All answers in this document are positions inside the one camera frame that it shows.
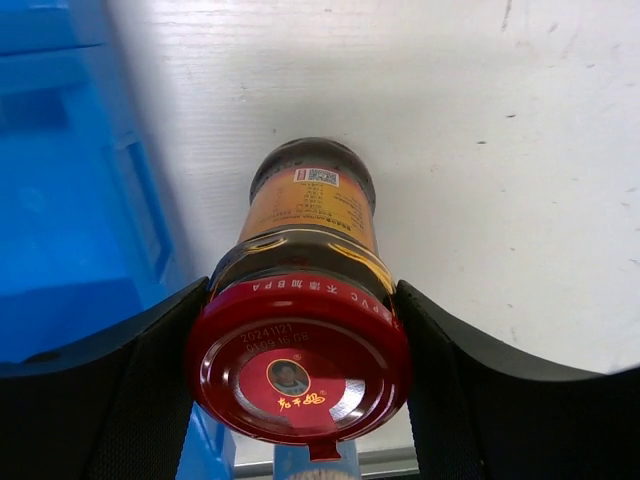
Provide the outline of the red-lid chili jar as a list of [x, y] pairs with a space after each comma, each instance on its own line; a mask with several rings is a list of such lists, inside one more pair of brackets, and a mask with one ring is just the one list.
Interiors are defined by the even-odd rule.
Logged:
[[402, 407], [410, 352], [375, 207], [366, 165], [334, 140], [295, 139], [263, 160], [185, 349], [203, 410], [321, 462]]

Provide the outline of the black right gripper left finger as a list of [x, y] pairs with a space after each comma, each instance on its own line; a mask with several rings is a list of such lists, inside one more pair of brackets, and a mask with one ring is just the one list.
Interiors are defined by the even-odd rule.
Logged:
[[207, 283], [81, 340], [2, 363], [2, 478], [174, 478], [193, 405], [183, 352]]

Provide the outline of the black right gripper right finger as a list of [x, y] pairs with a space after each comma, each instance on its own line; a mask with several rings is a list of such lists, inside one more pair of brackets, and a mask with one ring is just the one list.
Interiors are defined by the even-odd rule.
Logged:
[[424, 479], [635, 479], [639, 371], [600, 374], [506, 344], [407, 282], [395, 294], [413, 366]]

